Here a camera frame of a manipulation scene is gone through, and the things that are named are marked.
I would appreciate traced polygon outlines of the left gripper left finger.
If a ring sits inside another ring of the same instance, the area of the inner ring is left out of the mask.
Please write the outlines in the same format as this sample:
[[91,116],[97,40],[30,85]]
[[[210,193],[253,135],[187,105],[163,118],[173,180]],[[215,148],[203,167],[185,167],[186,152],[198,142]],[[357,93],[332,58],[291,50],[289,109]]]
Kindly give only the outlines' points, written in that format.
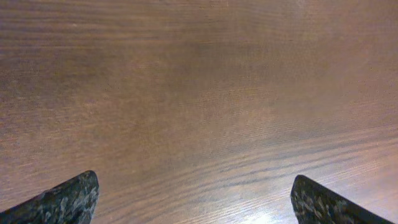
[[1,212],[1,223],[90,223],[98,197],[97,175],[88,170]]

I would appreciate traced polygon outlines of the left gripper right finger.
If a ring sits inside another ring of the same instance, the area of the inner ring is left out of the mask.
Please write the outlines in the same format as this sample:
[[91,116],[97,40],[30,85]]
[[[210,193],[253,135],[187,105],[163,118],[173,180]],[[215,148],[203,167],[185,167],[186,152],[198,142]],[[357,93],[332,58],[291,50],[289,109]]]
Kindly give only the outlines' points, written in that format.
[[393,224],[304,175],[294,179],[290,199],[299,224]]

